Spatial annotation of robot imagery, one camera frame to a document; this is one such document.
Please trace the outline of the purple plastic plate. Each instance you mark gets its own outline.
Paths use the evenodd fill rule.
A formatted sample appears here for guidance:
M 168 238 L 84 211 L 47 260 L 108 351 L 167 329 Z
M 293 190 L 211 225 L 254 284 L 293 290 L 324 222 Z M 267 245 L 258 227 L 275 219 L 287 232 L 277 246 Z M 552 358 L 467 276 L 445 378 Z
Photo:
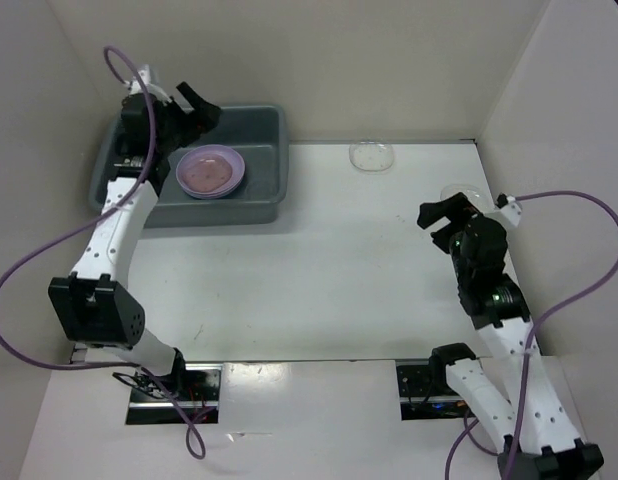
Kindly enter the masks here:
M 188 151 L 176 166 L 181 189 L 195 199 L 219 199 L 231 194 L 242 183 L 246 163 L 234 149 L 205 145 Z

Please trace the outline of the brown translucent square plate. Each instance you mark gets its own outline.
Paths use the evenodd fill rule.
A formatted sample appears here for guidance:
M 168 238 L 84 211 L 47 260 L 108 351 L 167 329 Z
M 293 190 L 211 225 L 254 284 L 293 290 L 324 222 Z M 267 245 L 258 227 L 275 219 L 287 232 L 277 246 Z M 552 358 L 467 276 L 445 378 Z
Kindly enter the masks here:
M 219 155 L 195 159 L 184 171 L 186 186 L 197 193 L 207 194 L 223 187 L 233 174 L 231 164 Z

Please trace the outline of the clear dish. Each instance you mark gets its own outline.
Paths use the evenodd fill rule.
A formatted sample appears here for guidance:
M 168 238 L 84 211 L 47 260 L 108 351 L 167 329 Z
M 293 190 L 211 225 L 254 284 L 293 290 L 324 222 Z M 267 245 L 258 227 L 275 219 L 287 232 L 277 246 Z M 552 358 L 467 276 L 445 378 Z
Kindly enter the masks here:
M 393 166 L 395 153 L 388 143 L 361 141 L 349 146 L 349 160 L 359 171 L 379 173 Z

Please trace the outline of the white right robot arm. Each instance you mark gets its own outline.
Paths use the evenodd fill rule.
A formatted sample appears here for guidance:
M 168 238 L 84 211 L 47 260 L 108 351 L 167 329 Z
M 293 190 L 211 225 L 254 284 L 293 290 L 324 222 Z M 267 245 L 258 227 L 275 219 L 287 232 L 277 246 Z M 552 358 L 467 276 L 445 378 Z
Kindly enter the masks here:
M 447 221 L 432 241 L 451 258 L 460 304 L 499 361 L 504 387 L 486 377 L 464 343 L 433 349 L 428 382 L 468 405 L 495 446 L 501 478 L 589 479 L 604 464 L 600 447 L 586 442 L 570 420 L 545 369 L 522 290 L 505 271 L 507 232 L 521 214 L 506 195 L 490 214 L 463 193 L 420 205 L 420 228 Z

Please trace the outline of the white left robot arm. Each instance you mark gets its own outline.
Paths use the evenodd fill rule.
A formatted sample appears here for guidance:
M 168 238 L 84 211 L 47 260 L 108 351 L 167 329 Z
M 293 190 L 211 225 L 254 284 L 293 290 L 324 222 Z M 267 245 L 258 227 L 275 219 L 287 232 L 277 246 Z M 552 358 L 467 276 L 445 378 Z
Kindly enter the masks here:
M 70 274 L 53 278 L 48 287 L 68 339 L 153 374 L 154 389 L 169 400 L 187 391 L 185 361 L 146 327 L 145 311 L 127 289 L 130 264 L 170 172 L 170 155 L 213 130 L 222 113 L 187 83 L 176 89 L 189 109 L 156 89 L 143 95 L 134 87 L 123 100 L 108 151 L 103 218 Z

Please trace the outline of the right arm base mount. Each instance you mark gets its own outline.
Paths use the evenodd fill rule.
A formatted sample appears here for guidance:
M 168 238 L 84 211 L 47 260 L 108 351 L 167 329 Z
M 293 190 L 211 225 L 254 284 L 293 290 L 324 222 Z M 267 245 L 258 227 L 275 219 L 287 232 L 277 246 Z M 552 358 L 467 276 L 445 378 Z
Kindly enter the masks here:
M 426 360 L 395 362 L 402 421 L 461 418 L 468 406 L 455 392 L 437 386 Z

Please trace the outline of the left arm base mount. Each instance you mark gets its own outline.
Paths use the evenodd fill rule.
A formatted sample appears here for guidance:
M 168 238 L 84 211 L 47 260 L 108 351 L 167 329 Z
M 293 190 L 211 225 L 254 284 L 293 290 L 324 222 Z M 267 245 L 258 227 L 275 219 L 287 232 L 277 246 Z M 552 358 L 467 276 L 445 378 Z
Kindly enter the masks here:
M 188 363 L 184 386 L 171 394 L 195 424 L 217 424 L 223 365 Z M 130 388 L 127 425 L 182 424 L 172 402 L 145 374 L 114 372 L 112 376 Z

